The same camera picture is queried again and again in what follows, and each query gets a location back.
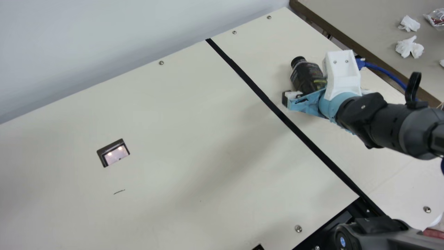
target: white wall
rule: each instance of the white wall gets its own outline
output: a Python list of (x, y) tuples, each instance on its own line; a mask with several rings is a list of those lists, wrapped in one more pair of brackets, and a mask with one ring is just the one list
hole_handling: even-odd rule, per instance
[(288, 0), (0, 0), (0, 123)]

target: white table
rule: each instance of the white table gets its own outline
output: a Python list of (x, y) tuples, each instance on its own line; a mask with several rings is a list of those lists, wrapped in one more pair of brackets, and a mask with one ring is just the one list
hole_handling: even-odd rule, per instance
[[(286, 110), (280, 103), (282, 91), (292, 88), (291, 60), (304, 56), (321, 65), (327, 51), (339, 48), (286, 8), (270, 16), (213, 41), (387, 215), (425, 229), (444, 211), (444, 196), (438, 191), (444, 190), (440, 160), (420, 161), (389, 149), (368, 150), (358, 137), (326, 119)], [(404, 103), (401, 93), (369, 70), (361, 71), (361, 85), (380, 92), (387, 102)], [(294, 157), (301, 158), (297, 150)], [(424, 206), (431, 207), (432, 213), (425, 213)]]
[(162, 60), (0, 125), (0, 249), (289, 250), (357, 198), (206, 42)]
[[(437, 31), (422, 16), (444, 8), (443, 1), (291, 0), (290, 5), (358, 54), (393, 69), (402, 80), (414, 71), (422, 72), (421, 87), (444, 101), (444, 68), (439, 65), (444, 59), (444, 32)], [(417, 32), (398, 29), (405, 15), (421, 24)], [(415, 42), (424, 46), (424, 53), (418, 59), (403, 59), (395, 52), (396, 42), (414, 35)], [(436, 104), (434, 98), (421, 94)]]

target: black strip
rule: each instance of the black strip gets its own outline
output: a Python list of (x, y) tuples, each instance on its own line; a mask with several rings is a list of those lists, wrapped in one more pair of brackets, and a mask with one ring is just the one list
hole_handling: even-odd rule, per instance
[(256, 93), (256, 95), (273, 111), (297, 137), (337, 175), (351, 190), (362, 197), (373, 211), (381, 216), (385, 213), (362, 190), (324, 153), (314, 144), (256, 85), (256, 83), (237, 65), (225, 52), (210, 38), (206, 42), (228, 63), (228, 65), (244, 80), (245, 83)]

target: screw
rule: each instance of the screw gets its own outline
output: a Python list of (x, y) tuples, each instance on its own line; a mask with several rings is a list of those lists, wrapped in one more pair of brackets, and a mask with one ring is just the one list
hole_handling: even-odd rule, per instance
[(302, 227), (301, 227), (300, 225), (296, 225), (296, 226), (294, 227), (294, 229), (295, 229), (296, 232), (298, 232), (298, 233), (302, 232)]

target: crumpled tissue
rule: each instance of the crumpled tissue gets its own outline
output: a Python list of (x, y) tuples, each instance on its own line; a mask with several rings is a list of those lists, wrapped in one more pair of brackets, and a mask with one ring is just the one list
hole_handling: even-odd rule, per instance
[(410, 30), (417, 31), (420, 27), (421, 24), (409, 16), (404, 16), (401, 25), (398, 26), (399, 29), (405, 29), (407, 32), (410, 32)]
[(412, 53), (413, 58), (419, 58), (424, 51), (424, 46), (414, 43), (415, 39), (416, 36), (412, 36), (406, 40), (398, 41), (395, 47), (396, 52), (400, 53), (402, 58), (408, 57), (410, 53)]

